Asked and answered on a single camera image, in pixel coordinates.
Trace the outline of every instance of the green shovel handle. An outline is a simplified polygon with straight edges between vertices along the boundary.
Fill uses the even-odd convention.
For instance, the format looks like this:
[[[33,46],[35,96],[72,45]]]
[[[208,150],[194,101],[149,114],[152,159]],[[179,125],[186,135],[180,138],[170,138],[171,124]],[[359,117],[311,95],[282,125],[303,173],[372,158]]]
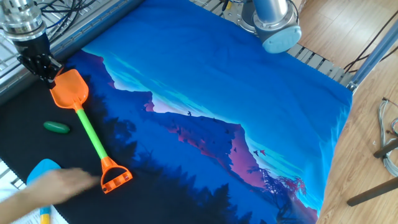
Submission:
[[[99,155],[99,158],[104,159],[108,155],[105,152],[104,146],[102,146],[100,139],[98,139],[98,136],[95,133],[93,126],[90,123],[90,120],[88,120],[85,111],[83,109],[80,109],[76,113],[79,116],[81,123],[85,127],[88,137],[90,137],[90,140],[93,143],[94,148]]]

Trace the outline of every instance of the orange shovel grip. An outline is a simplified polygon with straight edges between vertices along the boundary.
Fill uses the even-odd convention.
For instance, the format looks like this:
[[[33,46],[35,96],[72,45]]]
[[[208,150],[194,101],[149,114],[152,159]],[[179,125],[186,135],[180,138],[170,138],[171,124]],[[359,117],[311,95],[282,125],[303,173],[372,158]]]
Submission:
[[[127,168],[117,165],[117,163],[115,163],[109,156],[105,157],[104,159],[101,160],[101,165],[102,165],[101,186],[102,186],[103,192],[106,194],[132,179],[131,172],[129,170],[127,170]],[[110,180],[109,182],[104,183],[104,178],[105,178],[106,173],[109,170],[115,169],[115,168],[124,169],[125,172],[123,174],[117,176],[113,180]]]

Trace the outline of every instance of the pine tree silhouette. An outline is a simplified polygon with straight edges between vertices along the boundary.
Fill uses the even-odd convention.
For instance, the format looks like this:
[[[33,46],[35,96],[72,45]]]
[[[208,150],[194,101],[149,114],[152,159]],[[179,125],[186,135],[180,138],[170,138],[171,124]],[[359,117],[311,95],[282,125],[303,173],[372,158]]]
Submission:
[[[95,93],[90,77],[85,77],[85,80],[90,92]],[[129,140],[137,128],[130,121],[108,118],[104,99],[105,96],[91,94],[86,102],[86,113],[94,118],[93,126],[99,138],[104,139],[103,144],[108,149],[108,154],[133,172],[134,184],[131,190],[139,192],[137,198],[132,198],[140,211],[134,213],[137,220],[145,220],[146,223],[251,223],[251,212],[240,218],[236,215],[239,205],[231,205],[229,202],[228,184],[220,186],[214,193],[206,187],[195,189],[196,176],[189,176],[181,167],[170,170],[158,165],[153,160],[150,149],[145,148],[139,154],[141,159],[134,160],[136,147],[140,143]],[[262,172],[266,190],[261,197],[278,208],[277,222],[302,223],[292,213],[292,199],[295,199],[297,193],[305,194],[304,182],[299,178],[273,178],[269,170],[258,167],[251,167],[248,173],[252,172]]]

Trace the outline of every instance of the orange toy shovel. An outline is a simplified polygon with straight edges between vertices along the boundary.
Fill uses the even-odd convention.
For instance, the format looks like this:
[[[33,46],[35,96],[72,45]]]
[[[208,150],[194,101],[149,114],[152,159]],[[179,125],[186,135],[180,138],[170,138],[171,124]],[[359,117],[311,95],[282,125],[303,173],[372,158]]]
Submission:
[[[101,159],[103,173],[101,177],[101,186],[103,191],[107,194],[131,180],[132,174],[130,171],[123,166],[117,165],[111,158],[109,158],[90,121],[88,120],[83,107],[81,106],[87,99],[88,86],[80,74],[75,69],[72,69],[57,76],[55,78],[55,83],[55,87],[50,90],[55,104],[61,108],[74,109],[76,111],[81,123],[83,123],[83,126],[86,129],[88,137],[90,137],[90,140]],[[109,170],[115,168],[124,169],[125,172],[104,184],[105,174]]]

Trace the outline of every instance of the metal stand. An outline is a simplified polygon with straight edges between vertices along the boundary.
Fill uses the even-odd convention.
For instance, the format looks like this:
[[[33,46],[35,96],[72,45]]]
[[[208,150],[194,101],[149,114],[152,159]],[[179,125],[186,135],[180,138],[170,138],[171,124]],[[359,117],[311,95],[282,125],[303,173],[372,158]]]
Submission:
[[[374,157],[376,158],[381,158],[385,156],[388,152],[391,152],[395,148],[398,147],[398,139],[395,139],[391,141],[388,145],[382,147],[380,150],[374,153]],[[347,201],[347,204],[349,206],[355,206],[358,205],[362,202],[365,202],[367,200],[370,200],[372,198],[375,198],[377,196],[380,196],[384,193],[390,192],[391,190],[397,189],[398,188],[398,177],[389,180],[381,185],[378,185],[377,187],[374,187],[370,190],[367,190]]]
[[[349,84],[349,89],[355,89],[372,71],[372,69],[380,62],[387,51],[398,40],[398,21],[391,27],[386,36],[376,46],[369,58],[363,63],[361,68],[355,74],[353,80]]]

